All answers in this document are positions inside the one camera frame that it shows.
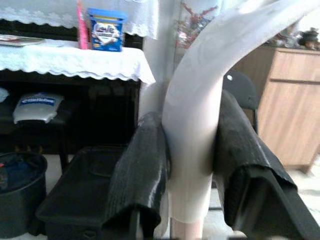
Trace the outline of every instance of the curved white pipe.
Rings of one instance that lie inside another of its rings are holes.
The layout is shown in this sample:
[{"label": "curved white pipe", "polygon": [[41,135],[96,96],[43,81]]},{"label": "curved white pipe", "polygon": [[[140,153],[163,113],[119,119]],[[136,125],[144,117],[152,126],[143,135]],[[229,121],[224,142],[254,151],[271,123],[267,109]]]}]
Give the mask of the curved white pipe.
[{"label": "curved white pipe", "polygon": [[224,74],[319,5],[320,0],[264,0],[246,14],[242,6],[231,9],[211,22],[186,52],[162,114],[172,160],[169,204],[174,219],[194,223],[207,214]]}]

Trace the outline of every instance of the floor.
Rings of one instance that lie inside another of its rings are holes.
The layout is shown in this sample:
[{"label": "floor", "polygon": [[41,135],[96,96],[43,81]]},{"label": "floor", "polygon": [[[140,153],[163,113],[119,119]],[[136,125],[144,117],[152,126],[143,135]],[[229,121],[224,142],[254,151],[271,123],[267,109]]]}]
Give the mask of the floor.
[{"label": "floor", "polygon": [[[61,175],[60,159],[57,155],[45,155],[48,161],[48,170],[46,172],[47,191],[51,191]],[[297,184],[299,195],[310,210],[311,214],[320,225],[320,156],[314,163],[308,175],[298,171],[289,170],[288,173]],[[219,208],[218,191],[213,189],[211,192],[210,207]],[[203,226],[204,239],[227,239],[231,236],[243,236],[241,232],[234,232],[224,222],[222,210],[213,210],[208,213]],[[40,235],[38,237],[25,234],[11,240],[46,240],[47,237]]]}]

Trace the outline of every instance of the blue container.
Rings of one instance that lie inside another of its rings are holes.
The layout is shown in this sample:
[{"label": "blue container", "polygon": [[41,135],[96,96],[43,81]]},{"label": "blue container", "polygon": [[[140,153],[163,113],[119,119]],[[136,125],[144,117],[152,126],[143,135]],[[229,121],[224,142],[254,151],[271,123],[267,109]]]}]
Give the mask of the blue container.
[{"label": "blue container", "polygon": [[93,50],[121,52],[123,45],[123,23],[127,15],[121,11],[97,8],[87,10],[91,21],[91,43]]}]

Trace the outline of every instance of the white lace tablecloth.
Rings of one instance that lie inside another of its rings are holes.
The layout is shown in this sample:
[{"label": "white lace tablecloth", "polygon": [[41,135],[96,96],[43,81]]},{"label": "white lace tablecloth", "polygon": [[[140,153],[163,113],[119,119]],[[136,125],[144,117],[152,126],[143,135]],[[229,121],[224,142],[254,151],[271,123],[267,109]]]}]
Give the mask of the white lace tablecloth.
[{"label": "white lace tablecloth", "polygon": [[[86,8],[123,11],[128,34],[157,38],[159,0],[83,0]],[[53,27],[78,27],[77,0],[0,0],[0,19]]]},{"label": "white lace tablecloth", "polygon": [[0,45],[0,70],[38,72],[67,77],[156,82],[145,54],[136,48],[122,52],[81,50],[74,41],[48,40],[39,45]]}]

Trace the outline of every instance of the black trash bin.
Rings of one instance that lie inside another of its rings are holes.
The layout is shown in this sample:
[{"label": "black trash bin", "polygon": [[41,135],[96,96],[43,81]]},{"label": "black trash bin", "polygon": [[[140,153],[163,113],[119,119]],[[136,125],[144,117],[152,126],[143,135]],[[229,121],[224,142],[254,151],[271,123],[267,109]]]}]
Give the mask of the black trash bin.
[{"label": "black trash bin", "polygon": [[46,197],[47,160],[39,154],[0,155],[0,239],[25,234]]}]

